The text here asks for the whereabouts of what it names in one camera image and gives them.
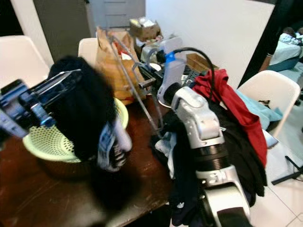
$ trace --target brown paper bag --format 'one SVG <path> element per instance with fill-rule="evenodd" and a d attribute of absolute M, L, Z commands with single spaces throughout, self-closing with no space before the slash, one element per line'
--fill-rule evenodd
<path fill-rule="evenodd" d="M 110 31 L 111 35 L 116 36 L 119 40 L 121 40 L 131 52 L 136 61 L 138 61 L 137 55 L 134 51 L 134 43 L 133 39 L 130 37 L 127 31 Z M 106 32 L 101 28 L 97 28 L 97 36 L 98 36 L 98 52 L 97 52 L 97 60 L 96 60 L 96 70 L 102 72 L 106 78 L 106 80 L 110 83 L 110 85 L 114 89 L 114 96 L 120 99 L 124 105 L 128 105 L 135 101 L 135 97 L 133 96 L 131 87 L 127 81 L 126 76 L 123 73 L 119 62 L 116 59 L 116 56 L 113 52 L 112 47 L 110 46 L 108 39 L 106 37 Z M 123 48 L 118 44 L 113 44 L 115 51 L 120 53 L 123 51 Z M 132 83 L 135 86 L 139 96 L 141 98 L 145 98 L 143 92 L 139 89 L 138 82 L 136 77 L 132 71 L 132 67 L 134 62 L 132 60 L 122 60 L 122 63 L 128 72 L 129 77 L 131 78 Z M 142 75 L 139 72 L 139 69 L 136 68 L 135 72 L 139 78 L 139 82 L 144 81 Z"/>

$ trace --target dark wooden tabletop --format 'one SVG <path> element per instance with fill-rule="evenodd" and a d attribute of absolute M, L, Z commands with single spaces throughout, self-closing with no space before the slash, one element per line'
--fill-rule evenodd
<path fill-rule="evenodd" d="M 146 105 L 155 116 L 151 99 Z M 171 180 L 149 148 L 151 127 L 138 104 L 128 106 L 133 149 L 120 172 L 74 168 L 79 178 L 52 174 L 21 140 L 10 138 L 0 152 L 0 220 L 5 227 L 125 226 L 167 202 Z"/>

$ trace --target red cloth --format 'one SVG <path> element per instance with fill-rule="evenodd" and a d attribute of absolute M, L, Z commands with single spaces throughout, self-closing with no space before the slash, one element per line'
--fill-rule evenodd
<path fill-rule="evenodd" d="M 228 75 L 226 70 L 215 71 L 215 89 L 213 91 L 212 100 L 225 104 L 228 111 L 237 118 L 239 124 L 250 140 L 251 145 L 255 149 L 257 156 L 260 158 L 263 165 L 266 165 L 267 145 L 262 132 L 259 117 L 249 112 L 244 102 L 235 93 L 233 88 L 227 84 Z M 193 90 L 204 97 L 209 97 L 212 81 L 211 71 L 205 76 L 199 76 L 195 79 L 196 85 Z"/>

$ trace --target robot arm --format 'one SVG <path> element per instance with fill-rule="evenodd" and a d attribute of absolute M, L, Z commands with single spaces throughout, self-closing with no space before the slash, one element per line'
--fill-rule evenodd
<path fill-rule="evenodd" d="M 198 208 L 203 226 L 236 227 L 249 224 L 250 208 L 236 169 L 228 160 L 219 121 L 207 100 L 189 87 L 181 87 L 185 67 L 179 38 L 163 42 L 165 74 L 157 97 L 184 123 L 198 178 Z"/>

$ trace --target white chair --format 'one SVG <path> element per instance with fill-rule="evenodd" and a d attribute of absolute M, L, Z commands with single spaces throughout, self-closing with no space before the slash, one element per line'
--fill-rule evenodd
<path fill-rule="evenodd" d="M 270 70 L 259 72 L 242 84 L 238 90 L 256 101 L 270 100 L 269 107 L 271 109 L 278 107 L 283 113 L 283 118 L 277 127 L 270 132 L 274 137 L 280 132 L 300 94 L 300 87 L 297 83 Z"/>
<path fill-rule="evenodd" d="M 47 78 L 49 67 L 24 35 L 0 37 L 0 87 L 22 79 L 32 87 Z"/>
<path fill-rule="evenodd" d="M 97 38 L 81 39 L 79 42 L 78 56 L 84 58 L 91 67 L 95 67 L 98 51 Z"/>

